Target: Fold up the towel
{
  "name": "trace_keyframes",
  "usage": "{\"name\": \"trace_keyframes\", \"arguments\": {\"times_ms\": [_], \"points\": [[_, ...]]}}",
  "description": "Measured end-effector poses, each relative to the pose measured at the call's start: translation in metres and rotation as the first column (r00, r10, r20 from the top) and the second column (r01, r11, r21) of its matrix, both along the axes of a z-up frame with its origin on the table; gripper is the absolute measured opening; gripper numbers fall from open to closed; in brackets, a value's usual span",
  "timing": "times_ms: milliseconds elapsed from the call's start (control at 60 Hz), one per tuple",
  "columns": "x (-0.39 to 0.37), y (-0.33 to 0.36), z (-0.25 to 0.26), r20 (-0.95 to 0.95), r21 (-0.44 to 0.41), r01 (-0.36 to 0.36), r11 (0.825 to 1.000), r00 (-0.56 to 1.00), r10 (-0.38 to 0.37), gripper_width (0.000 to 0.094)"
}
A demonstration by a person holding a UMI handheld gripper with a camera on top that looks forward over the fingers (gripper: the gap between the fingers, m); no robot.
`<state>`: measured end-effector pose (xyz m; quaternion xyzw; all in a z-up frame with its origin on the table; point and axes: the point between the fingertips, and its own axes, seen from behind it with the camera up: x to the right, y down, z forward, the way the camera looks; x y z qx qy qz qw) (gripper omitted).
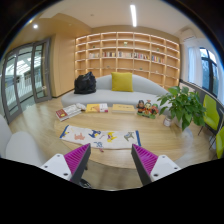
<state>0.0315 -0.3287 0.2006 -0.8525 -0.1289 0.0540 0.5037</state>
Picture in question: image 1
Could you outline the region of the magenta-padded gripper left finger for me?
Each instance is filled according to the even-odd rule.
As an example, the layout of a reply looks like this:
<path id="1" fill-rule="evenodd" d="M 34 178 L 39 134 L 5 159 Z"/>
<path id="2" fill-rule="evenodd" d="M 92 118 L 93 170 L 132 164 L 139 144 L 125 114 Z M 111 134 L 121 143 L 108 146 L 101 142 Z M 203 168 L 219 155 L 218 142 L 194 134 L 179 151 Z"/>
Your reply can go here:
<path id="1" fill-rule="evenodd" d="M 72 183 L 79 184 L 90 154 L 91 145 L 85 144 L 65 155 L 55 154 L 41 168 Z"/>

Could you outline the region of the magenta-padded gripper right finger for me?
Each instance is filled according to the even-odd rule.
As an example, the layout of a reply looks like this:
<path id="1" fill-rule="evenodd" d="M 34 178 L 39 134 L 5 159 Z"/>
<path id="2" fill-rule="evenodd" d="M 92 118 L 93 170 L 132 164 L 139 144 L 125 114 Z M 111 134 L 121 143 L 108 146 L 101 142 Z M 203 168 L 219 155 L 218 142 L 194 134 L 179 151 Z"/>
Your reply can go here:
<path id="1" fill-rule="evenodd" d="M 131 155 L 143 186 L 180 170 L 166 155 L 157 156 L 135 144 L 132 145 Z"/>

